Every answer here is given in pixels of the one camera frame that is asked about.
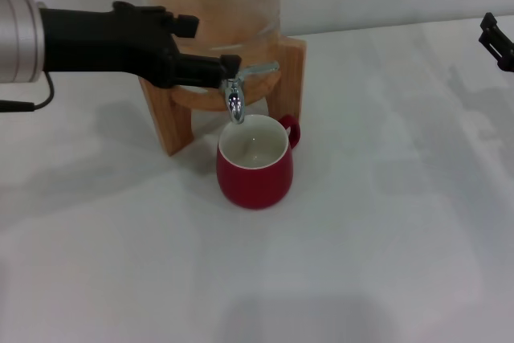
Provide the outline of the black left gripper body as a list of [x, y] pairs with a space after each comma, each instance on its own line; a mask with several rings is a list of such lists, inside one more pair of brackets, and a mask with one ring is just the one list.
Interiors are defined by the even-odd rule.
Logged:
[[177, 84], [174, 16], [164, 7], [114, 2], [109, 12], [43, 8], [40, 14], [44, 71], [124, 72], [158, 88]]

